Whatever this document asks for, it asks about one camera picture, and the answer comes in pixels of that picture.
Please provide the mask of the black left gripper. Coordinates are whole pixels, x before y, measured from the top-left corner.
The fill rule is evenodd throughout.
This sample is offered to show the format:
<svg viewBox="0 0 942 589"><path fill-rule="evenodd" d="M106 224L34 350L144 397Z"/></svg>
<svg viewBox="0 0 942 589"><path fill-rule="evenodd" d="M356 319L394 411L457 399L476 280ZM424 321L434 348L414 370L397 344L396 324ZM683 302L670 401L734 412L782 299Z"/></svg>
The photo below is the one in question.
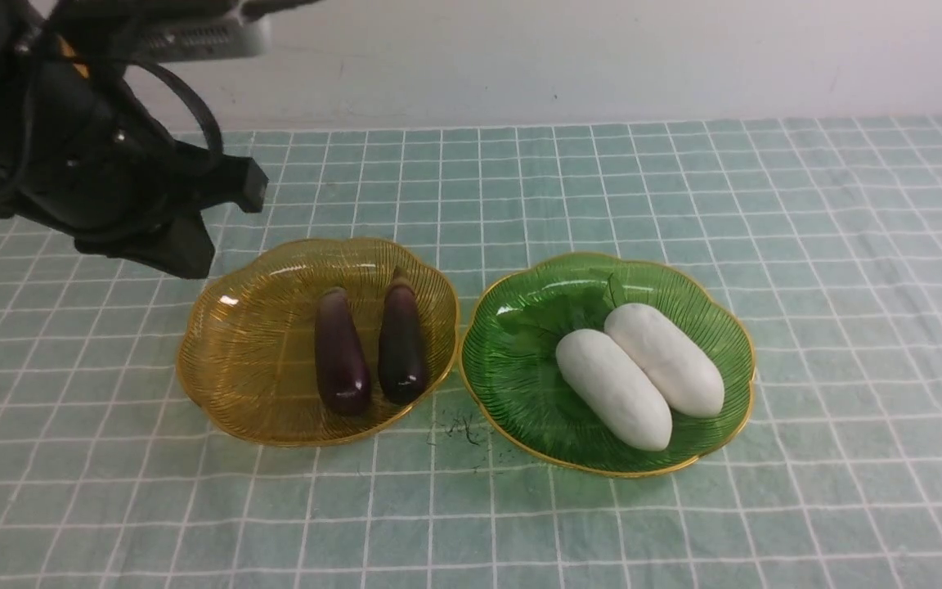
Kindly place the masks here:
<svg viewBox="0 0 942 589"><path fill-rule="evenodd" d="M0 53L0 218L64 232L81 254L205 279L216 250L202 212L261 213L269 180L253 158L224 155L186 82L142 63L195 116L205 146L173 139L115 77L126 66L61 49Z"/></svg>

